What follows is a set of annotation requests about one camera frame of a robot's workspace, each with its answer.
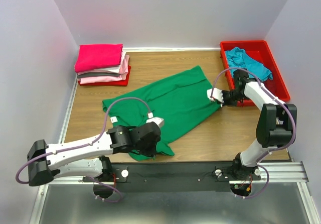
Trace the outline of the green t-shirt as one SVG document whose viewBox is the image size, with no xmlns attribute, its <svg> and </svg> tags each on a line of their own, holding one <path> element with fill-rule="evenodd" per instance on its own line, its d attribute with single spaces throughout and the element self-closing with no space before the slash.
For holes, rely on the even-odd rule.
<svg viewBox="0 0 321 224">
<path fill-rule="evenodd" d="M 155 117 L 165 121 L 156 153 L 173 156 L 175 153 L 169 144 L 221 107 L 208 99 L 207 90 L 211 88 L 201 67 L 196 66 L 121 95 L 120 99 L 126 100 L 116 103 L 109 116 L 116 117 L 118 125 L 141 126 L 145 124 L 147 109 L 150 108 Z"/>
</svg>

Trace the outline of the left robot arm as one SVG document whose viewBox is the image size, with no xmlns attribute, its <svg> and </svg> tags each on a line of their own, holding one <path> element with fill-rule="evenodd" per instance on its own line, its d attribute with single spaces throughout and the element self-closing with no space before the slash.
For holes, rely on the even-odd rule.
<svg viewBox="0 0 321 224">
<path fill-rule="evenodd" d="M 106 181 L 111 176 L 108 155 L 138 152 L 152 157 L 161 140 L 164 120 L 152 118 L 140 127 L 117 125 L 101 135 L 62 144 L 35 141 L 27 154 L 28 185 L 86 176 Z"/>
</svg>

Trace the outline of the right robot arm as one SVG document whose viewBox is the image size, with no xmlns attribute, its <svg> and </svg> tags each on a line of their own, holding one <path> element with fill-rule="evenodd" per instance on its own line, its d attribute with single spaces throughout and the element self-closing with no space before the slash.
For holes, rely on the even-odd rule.
<svg viewBox="0 0 321 224">
<path fill-rule="evenodd" d="M 296 138 L 297 108 L 279 100 L 258 77 L 251 79 L 254 74 L 248 70 L 236 67 L 232 70 L 235 88 L 222 91 L 222 105 L 236 106 L 237 102 L 249 99 L 260 110 L 255 141 L 236 155 L 230 167 L 223 169 L 225 175 L 241 180 L 253 174 L 268 154 L 293 144 Z"/>
</svg>

